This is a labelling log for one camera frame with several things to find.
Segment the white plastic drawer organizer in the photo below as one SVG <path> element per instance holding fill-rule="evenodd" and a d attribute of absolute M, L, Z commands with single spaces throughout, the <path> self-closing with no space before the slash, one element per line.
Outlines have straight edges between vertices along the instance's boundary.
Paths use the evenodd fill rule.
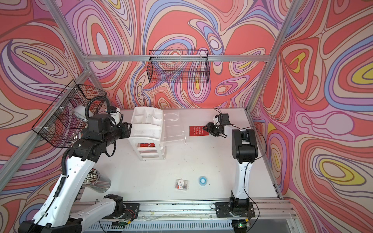
<path fill-rule="evenodd" d="M 131 119 L 132 130 L 128 138 L 139 160 L 164 160 L 163 111 L 153 107 L 135 107 Z M 154 143 L 155 147 L 141 148 L 140 143 Z"/>

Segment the clear plastic drawer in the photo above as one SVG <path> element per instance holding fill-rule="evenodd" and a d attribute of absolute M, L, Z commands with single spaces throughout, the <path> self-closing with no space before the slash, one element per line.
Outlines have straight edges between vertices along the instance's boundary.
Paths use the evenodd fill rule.
<path fill-rule="evenodd" d="M 163 115 L 163 146 L 185 145 L 186 134 L 179 112 L 164 113 Z"/>

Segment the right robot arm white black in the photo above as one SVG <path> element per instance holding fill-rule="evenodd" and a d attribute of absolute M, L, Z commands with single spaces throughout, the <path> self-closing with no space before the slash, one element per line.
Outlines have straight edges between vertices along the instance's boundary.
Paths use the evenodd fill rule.
<path fill-rule="evenodd" d="M 203 126 L 203 130 L 214 137 L 231 140 L 232 157 L 236 161 L 234 188 L 231 191 L 228 207 L 230 211 L 252 210 L 253 203 L 248 195 L 247 184 L 253 163 L 259 157 L 256 133 L 253 127 L 239 128 L 235 125 L 217 125 L 212 122 Z"/>

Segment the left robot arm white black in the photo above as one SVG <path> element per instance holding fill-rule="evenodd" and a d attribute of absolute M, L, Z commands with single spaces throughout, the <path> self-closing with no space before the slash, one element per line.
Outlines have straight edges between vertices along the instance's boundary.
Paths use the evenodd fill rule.
<path fill-rule="evenodd" d="M 18 232 L 82 233 L 104 217 L 122 217 L 125 214 L 123 198 L 112 194 L 81 212 L 73 215 L 70 212 L 85 178 L 101 154 L 106 153 L 107 147 L 115 145 L 117 140 L 129 138 L 131 129 L 132 124 L 125 122 L 107 132 L 85 132 L 82 139 L 64 152 L 62 174 L 52 193 L 32 220 L 20 224 Z"/>

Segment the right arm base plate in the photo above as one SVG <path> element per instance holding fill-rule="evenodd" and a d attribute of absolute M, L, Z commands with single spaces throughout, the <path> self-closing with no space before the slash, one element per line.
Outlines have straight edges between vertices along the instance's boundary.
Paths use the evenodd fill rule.
<path fill-rule="evenodd" d="M 253 203 L 249 200 L 240 200 L 237 203 L 217 202 L 213 205 L 217 218 L 245 217 L 251 219 L 256 216 Z"/>

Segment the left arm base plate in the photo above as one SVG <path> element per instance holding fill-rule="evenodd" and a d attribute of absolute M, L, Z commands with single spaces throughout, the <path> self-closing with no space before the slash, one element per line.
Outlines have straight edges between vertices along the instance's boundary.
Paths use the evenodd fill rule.
<path fill-rule="evenodd" d="M 137 219 L 139 215 L 139 207 L 139 203 L 124 203 L 122 212 L 120 212 L 119 214 L 114 212 L 111 215 L 105 216 L 104 219 Z"/>

